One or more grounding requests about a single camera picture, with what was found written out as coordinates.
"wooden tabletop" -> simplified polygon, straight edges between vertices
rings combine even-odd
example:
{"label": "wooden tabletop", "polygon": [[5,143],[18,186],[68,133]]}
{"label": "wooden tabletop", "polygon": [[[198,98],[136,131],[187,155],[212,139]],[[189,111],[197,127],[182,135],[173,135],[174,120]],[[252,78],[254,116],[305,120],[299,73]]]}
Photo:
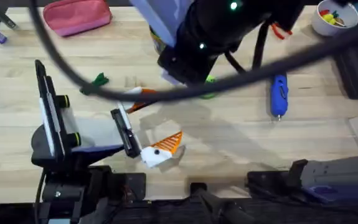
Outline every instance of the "wooden tabletop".
{"label": "wooden tabletop", "polygon": [[[108,88],[171,88],[160,78],[148,25],[132,7],[113,7],[110,25],[69,38],[50,32],[57,48],[76,71],[92,80],[100,72]],[[307,7],[293,35],[268,34],[265,62],[291,54],[320,39],[311,30],[314,7]],[[20,30],[0,26],[9,40],[0,45],[0,202],[33,202],[40,168],[31,163],[31,136],[41,124],[34,60],[47,68],[59,94],[70,97],[76,116],[110,118],[114,102],[82,95],[53,65],[41,46],[26,8],[7,14]],[[257,30],[234,56],[251,65]],[[212,71],[221,77],[233,69],[220,57]],[[124,152],[101,163],[117,172],[147,173],[147,198],[181,198],[191,182],[207,182],[221,196],[246,197],[243,183],[251,170],[287,169],[298,159],[331,160],[358,155],[348,119],[358,116],[358,101],[341,89],[331,59],[289,72],[289,110],[280,123],[269,115],[268,83],[221,94],[211,100],[152,105],[130,115],[144,144],[181,128],[186,149],[181,159],[148,169]]]}

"pink pouch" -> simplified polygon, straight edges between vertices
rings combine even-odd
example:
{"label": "pink pouch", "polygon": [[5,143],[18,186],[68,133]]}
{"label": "pink pouch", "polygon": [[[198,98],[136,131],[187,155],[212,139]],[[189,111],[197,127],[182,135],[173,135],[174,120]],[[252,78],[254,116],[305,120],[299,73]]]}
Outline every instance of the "pink pouch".
{"label": "pink pouch", "polygon": [[104,0],[61,0],[48,4],[43,17],[63,37],[109,24],[112,14]]}

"green led light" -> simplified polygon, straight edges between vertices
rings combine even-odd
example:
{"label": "green led light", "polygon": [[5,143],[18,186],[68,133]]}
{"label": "green led light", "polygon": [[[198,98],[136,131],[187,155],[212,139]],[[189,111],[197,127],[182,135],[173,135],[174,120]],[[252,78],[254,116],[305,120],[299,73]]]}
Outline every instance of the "green led light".
{"label": "green led light", "polygon": [[230,5],[231,10],[236,10],[237,7],[238,7],[238,4],[236,2],[232,2]]}

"small cup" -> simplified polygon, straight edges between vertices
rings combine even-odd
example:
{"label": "small cup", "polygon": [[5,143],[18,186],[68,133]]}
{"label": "small cup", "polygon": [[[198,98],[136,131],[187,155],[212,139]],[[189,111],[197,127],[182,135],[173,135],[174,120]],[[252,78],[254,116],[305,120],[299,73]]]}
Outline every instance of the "small cup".
{"label": "small cup", "polygon": [[[343,20],[345,27],[335,26],[325,21],[323,17],[320,16],[319,12],[327,9],[330,13],[336,11],[339,14],[339,18]],[[356,26],[357,24],[358,12],[352,4],[347,4],[342,7],[332,0],[325,0],[320,2],[320,4],[317,6],[316,12],[313,14],[311,19],[311,25],[313,29],[318,34],[323,36],[334,36],[336,34],[340,34]]]}

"cable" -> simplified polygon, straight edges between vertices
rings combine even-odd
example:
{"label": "cable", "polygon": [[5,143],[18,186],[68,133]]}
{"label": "cable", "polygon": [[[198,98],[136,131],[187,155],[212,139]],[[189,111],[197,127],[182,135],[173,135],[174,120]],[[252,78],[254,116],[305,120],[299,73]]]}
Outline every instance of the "cable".
{"label": "cable", "polygon": [[284,73],[288,70],[307,65],[311,62],[327,57],[328,55],[336,54],[346,49],[351,44],[358,43],[358,26],[356,26],[343,33],[342,35],[337,36],[336,38],[332,38],[325,41],[324,43],[308,47],[304,50],[301,50],[297,54],[293,54],[281,60],[269,63],[260,69],[252,70],[248,72],[247,75],[231,74],[231,77],[222,78],[213,84],[196,85],[192,88],[177,88],[169,91],[159,91],[158,93],[132,95],[124,94],[118,91],[107,91],[102,88],[94,87],[90,83],[86,82],[82,77],[78,76],[58,53],[49,35],[47,34],[47,31],[37,10],[37,1],[30,0],[29,3],[29,10],[34,21],[35,29],[52,60],[59,66],[59,68],[68,76],[72,82],[79,85],[86,91],[109,100],[136,102],[177,101],[208,93],[227,91],[229,89],[249,85],[259,80],[272,77],[273,75]]}
{"label": "cable", "polygon": [[346,214],[352,214],[352,215],[356,215],[358,216],[358,211],[357,210],[350,210],[350,209],[343,209],[343,208],[333,208],[333,207],[325,207],[321,204],[312,204],[312,203],[308,203],[308,202],[284,202],[279,200],[280,196],[277,195],[273,195],[269,192],[265,192],[263,189],[260,189],[259,187],[256,187],[253,184],[248,183],[247,187],[249,189],[252,190],[256,190],[257,192],[266,195],[266,197],[261,197],[261,196],[257,196],[258,199],[262,199],[262,200],[266,200],[269,202],[273,202],[273,203],[278,203],[281,205],[286,205],[286,206],[292,206],[292,207],[306,207],[306,208],[313,208],[313,209],[319,209],[319,210],[325,210],[325,211],[329,211],[329,212],[339,212],[339,213],[346,213]]}
{"label": "cable", "polygon": [[271,22],[271,19],[268,19],[259,28],[258,38],[255,45],[255,52],[253,53],[252,69],[260,68],[261,66],[268,28]]}
{"label": "cable", "polygon": [[245,74],[247,71],[243,69],[243,67],[236,61],[236,59],[233,57],[233,55],[230,54],[230,52],[224,53],[224,56],[226,57],[227,61],[231,64],[231,66],[242,75]]}
{"label": "cable", "polygon": [[120,213],[121,211],[123,210],[126,210],[126,209],[134,209],[134,208],[137,208],[137,209],[144,209],[144,208],[151,208],[153,205],[156,205],[157,207],[165,207],[165,206],[168,206],[168,205],[172,205],[172,206],[175,206],[175,207],[179,207],[179,206],[182,206],[184,205],[185,203],[187,203],[192,197],[191,196],[188,196],[184,199],[181,199],[181,200],[178,200],[178,201],[175,201],[175,200],[171,200],[171,201],[165,201],[163,203],[160,203],[158,201],[156,202],[153,202],[150,205],[147,205],[147,206],[144,206],[144,207],[124,207],[123,206],[123,201],[121,201],[118,205],[116,205],[115,209],[110,213],[110,215],[108,216],[107,219],[105,219],[103,221],[102,224],[109,224],[113,221],[113,219],[116,217],[116,215],[118,213]]}
{"label": "cable", "polygon": [[42,169],[42,174],[40,175],[40,180],[39,180],[39,184],[37,186],[37,191],[36,191],[36,198],[35,198],[35,203],[34,203],[34,216],[35,216],[35,224],[39,224],[39,202],[40,202],[40,193],[42,192],[42,186],[43,186],[43,182],[46,176],[46,171],[45,169]]}

